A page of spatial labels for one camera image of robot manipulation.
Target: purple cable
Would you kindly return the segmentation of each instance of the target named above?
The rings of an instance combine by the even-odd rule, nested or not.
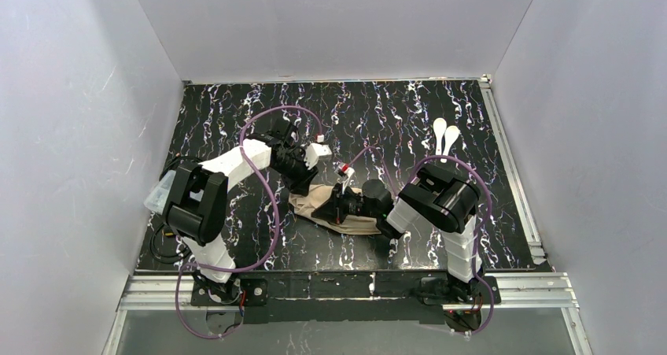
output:
[[[484,192],[484,196],[486,198],[486,212],[481,218],[481,221],[479,224],[475,226],[474,230],[474,236],[477,236],[479,239],[481,239],[481,235],[479,235],[479,231],[481,230],[481,227],[491,218],[491,208],[492,208],[492,200],[491,200],[491,191],[488,190],[488,187],[486,187],[486,183],[484,183],[484,180],[471,168],[467,163],[459,160],[458,158],[450,157],[450,156],[428,156],[422,159],[420,162],[418,162],[415,165],[415,168],[413,168],[412,173],[410,174],[410,179],[408,181],[412,181],[415,179],[415,176],[417,175],[417,171],[422,167],[423,164],[425,164],[428,161],[431,160],[437,160],[444,158],[445,160],[449,161],[454,161],[457,164],[461,165],[465,170],[467,170],[472,176],[477,180],[477,183],[480,185],[482,191]],[[488,307],[488,316],[486,317],[486,320],[480,325],[480,327],[477,330],[471,331],[471,334],[477,334],[480,331],[484,330],[485,327],[488,325],[488,323],[491,321],[491,317],[493,316],[493,305],[496,303],[495,298],[493,298],[493,290],[491,289],[491,286],[486,283],[486,280],[482,279],[478,274],[477,274],[477,246],[479,245],[478,241],[475,241],[473,244],[473,275],[475,276],[475,279],[482,283],[486,289],[488,290],[488,295],[491,297],[491,304],[489,304]]]
[[[313,113],[311,110],[306,109],[306,108],[301,107],[301,106],[298,106],[298,105],[281,105],[279,107],[274,107],[272,109],[267,109],[266,111],[263,111],[261,113],[258,113],[255,116],[251,117],[250,120],[248,120],[248,122],[245,123],[243,128],[241,128],[241,134],[239,135],[239,139],[238,139],[238,142],[239,142],[238,148],[241,151],[241,157],[243,157],[243,160],[248,163],[248,165],[250,166],[252,171],[260,179],[260,182],[262,183],[262,187],[264,188],[264,190],[269,194],[269,199],[271,200],[271,208],[273,209],[274,221],[275,221],[274,234],[273,234],[273,238],[271,239],[271,244],[269,245],[269,250],[267,251],[267,253],[264,254],[264,256],[261,259],[259,259],[255,264],[251,264],[250,266],[241,267],[241,268],[221,268],[221,267],[211,266],[210,264],[187,263],[187,264],[184,264],[179,269],[179,277],[176,279],[176,294],[175,294],[175,296],[176,296],[176,298],[175,298],[176,314],[179,316],[179,320],[181,321],[181,324],[185,327],[185,329],[187,329],[192,335],[195,335],[199,338],[203,338],[203,339],[224,338],[224,337],[228,336],[229,334],[233,333],[234,331],[236,331],[236,329],[234,329],[234,331],[229,331],[229,332],[224,333],[222,335],[204,335],[202,333],[196,332],[192,327],[190,327],[190,325],[188,325],[188,323],[185,321],[185,318],[183,317],[183,314],[181,314],[181,309],[179,308],[179,286],[181,284],[181,278],[183,276],[183,271],[184,271],[185,267],[200,267],[200,268],[206,268],[208,270],[213,270],[213,271],[217,271],[217,272],[246,272],[246,271],[250,271],[250,270],[253,270],[253,269],[258,268],[259,266],[261,266],[267,259],[269,259],[269,257],[275,251],[275,247],[278,245],[278,239],[280,238],[280,215],[279,215],[279,211],[278,211],[278,202],[275,200],[273,190],[269,186],[269,183],[267,182],[267,180],[264,178],[264,176],[262,175],[260,170],[255,166],[255,164],[253,164],[250,157],[248,157],[248,155],[245,154],[245,150],[243,149],[243,141],[245,140],[245,132],[248,130],[248,128],[250,128],[250,124],[252,124],[255,120],[261,118],[262,116],[265,116],[265,115],[267,115],[269,113],[272,113],[274,111],[278,111],[280,109],[295,109],[295,110],[304,111],[304,112],[310,114],[311,116],[313,116],[315,118],[315,121],[317,122],[317,125],[318,125],[318,128],[319,128],[319,135],[324,134],[322,132],[322,121],[317,117],[317,115],[315,115],[315,113]]]
[[[366,153],[368,150],[374,150],[375,153],[378,155],[378,157],[380,157],[380,161],[382,162],[382,168],[385,170],[385,174],[387,175],[387,180],[389,181],[389,187],[392,189],[392,192],[394,193],[394,196],[395,197],[398,196],[398,190],[396,189],[396,186],[394,185],[394,182],[392,181],[391,177],[389,176],[389,169],[387,168],[387,164],[385,163],[385,158],[382,156],[382,153],[380,153],[380,150],[377,147],[367,146],[367,147],[361,149],[361,151],[352,159],[352,161],[350,161],[350,163],[348,165],[352,166],[352,164],[354,164],[355,161],[358,160],[359,157],[361,157],[361,155]]]

